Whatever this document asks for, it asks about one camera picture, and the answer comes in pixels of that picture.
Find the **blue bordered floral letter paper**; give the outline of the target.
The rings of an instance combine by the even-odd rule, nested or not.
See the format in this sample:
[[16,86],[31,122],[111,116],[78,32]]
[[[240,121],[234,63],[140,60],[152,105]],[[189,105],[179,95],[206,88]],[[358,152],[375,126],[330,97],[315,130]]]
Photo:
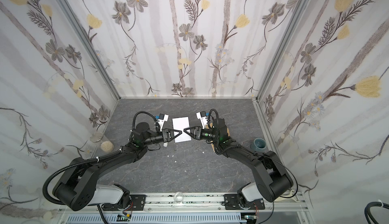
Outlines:
[[183,132],[185,128],[189,127],[189,118],[188,117],[173,118],[172,122],[173,122],[173,129],[182,131],[182,135],[175,139],[175,143],[190,141],[191,140],[190,136],[188,136]]

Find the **tan paper envelope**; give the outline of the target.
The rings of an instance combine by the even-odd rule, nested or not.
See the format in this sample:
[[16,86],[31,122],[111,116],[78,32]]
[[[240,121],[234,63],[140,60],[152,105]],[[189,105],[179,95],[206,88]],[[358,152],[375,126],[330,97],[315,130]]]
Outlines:
[[[213,125],[213,123],[210,123],[208,126],[209,126],[209,128],[215,127]],[[213,143],[213,142],[207,141],[207,140],[205,140],[205,142],[212,146],[213,151],[217,155],[223,155],[223,154],[226,153],[227,148],[230,146],[229,145],[229,141],[231,140],[231,134],[230,134],[230,130],[229,129],[228,129],[228,133],[229,133],[230,138],[226,142],[224,142],[224,143]]]

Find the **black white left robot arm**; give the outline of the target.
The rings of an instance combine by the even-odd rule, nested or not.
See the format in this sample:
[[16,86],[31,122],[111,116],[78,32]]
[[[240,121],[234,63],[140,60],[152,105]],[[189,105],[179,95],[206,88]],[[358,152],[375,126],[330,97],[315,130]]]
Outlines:
[[99,179],[119,167],[140,160],[150,145],[168,143],[180,135],[181,130],[152,131],[148,123],[141,122],[132,129],[128,143],[116,152],[87,160],[76,158],[70,165],[51,174],[43,184],[43,196],[49,202],[66,205],[73,211],[99,204],[127,209],[132,204],[129,190],[118,184],[98,185]]

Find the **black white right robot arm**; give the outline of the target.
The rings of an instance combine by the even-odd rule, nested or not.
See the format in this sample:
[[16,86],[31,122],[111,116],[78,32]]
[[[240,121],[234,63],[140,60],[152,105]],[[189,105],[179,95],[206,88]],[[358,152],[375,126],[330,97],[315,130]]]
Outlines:
[[185,128],[183,132],[194,140],[210,143],[217,155],[232,158],[250,168],[254,182],[237,191],[242,208],[257,200],[274,202],[294,186],[288,169],[275,152],[256,153],[245,148],[229,135],[223,119],[214,121],[210,128],[193,126]]

